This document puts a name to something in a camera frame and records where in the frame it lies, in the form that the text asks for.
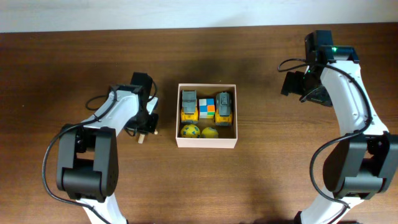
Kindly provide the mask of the yellow ball with blue letters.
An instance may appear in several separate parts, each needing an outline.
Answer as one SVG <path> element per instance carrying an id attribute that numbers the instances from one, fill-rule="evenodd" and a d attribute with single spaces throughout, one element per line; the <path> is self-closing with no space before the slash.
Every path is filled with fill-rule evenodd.
<path id="1" fill-rule="evenodd" d="M 201 131 L 194 124 L 186 124 L 181 130 L 180 135 L 182 138 L 200 138 Z"/>

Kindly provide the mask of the yellow grey toy truck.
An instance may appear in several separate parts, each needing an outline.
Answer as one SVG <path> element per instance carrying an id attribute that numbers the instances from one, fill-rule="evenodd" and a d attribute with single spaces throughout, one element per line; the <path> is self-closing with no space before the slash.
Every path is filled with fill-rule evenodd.
<path id="1" fill-rule="evenodd" d="M 182 91 L 180 120 L 184 124 L 198 123 L 197 91 Z"/>
<path id="2" fill-rule="evenodd" d="M 215 124 L 217 126 L 233 124 L 232 100 L 228 92 L 220 92 L 216 95 Z"/>

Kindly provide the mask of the colourful puzzle cube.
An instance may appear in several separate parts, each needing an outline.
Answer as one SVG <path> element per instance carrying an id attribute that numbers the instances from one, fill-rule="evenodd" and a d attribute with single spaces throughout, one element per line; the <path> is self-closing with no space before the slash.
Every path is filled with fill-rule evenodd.
<path id="1" fill-rule="evenodd" d="M 200 119 L 213 119 L 215 116 L 216 108 L 213 98 L 199 99 L 199 118 Z"/>

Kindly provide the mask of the yellow ball with grey eyes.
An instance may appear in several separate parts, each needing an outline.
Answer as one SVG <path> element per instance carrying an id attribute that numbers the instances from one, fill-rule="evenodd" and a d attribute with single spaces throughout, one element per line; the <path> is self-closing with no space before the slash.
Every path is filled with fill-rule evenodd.
<path id="1" fill-rule="evenodd" d="M 218 136 L 219 136 L 218 131 L 212 127 L 207 127 L 201 131 L 201 138 L 217 139 Z"/>

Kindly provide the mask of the yellow cat rattle drum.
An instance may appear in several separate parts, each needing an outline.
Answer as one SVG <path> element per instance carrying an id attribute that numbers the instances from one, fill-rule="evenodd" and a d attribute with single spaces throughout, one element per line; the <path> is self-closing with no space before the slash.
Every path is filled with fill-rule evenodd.
<path id="1" fill-rule="evenodd" d="M 158 135 L 158 130 L 155 130 L 155 131 L 153 132 L 153 134 Z M 139 144 L 142 144 L 142 143 L 144 142 L 146 136 L 147 136 L 147 134 L 142 134 L 142 133 L 140 133 L 137 142 L 138 142 Z"/>

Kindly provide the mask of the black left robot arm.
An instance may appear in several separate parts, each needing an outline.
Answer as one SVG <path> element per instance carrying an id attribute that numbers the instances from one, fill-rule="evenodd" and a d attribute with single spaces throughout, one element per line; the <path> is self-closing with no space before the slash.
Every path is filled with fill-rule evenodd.
<path id="1" fill-rule="evenodd" d="M 58 147 L 57 188 L 67 202 L 83 207 L 92 223 L 127 223 L 115 196 L 119 164 L 117 136 L 125 130 L 139 135 L 157 134 L 154 113 L 157 87 L 146 73 L 135 72 L 128 85 L 116 85 L 104 104 L 79 124 L 67 124 Z"/>

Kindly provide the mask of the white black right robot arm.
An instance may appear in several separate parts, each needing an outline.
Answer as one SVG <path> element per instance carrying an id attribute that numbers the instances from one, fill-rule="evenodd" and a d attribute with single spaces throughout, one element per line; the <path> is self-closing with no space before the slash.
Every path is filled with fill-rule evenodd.
<path id="1" fill-rule="evenodd" d="M 309 176 L 318 195 L 295 223 L 338 223 L 353 207 L 385 192 L 397 170 L 397 135 L 378 117 L 354 48 L 308 44 L 301 65 L 286 68 L 281 93 L 333 107 L 340 136 L 313 154 Z"/>

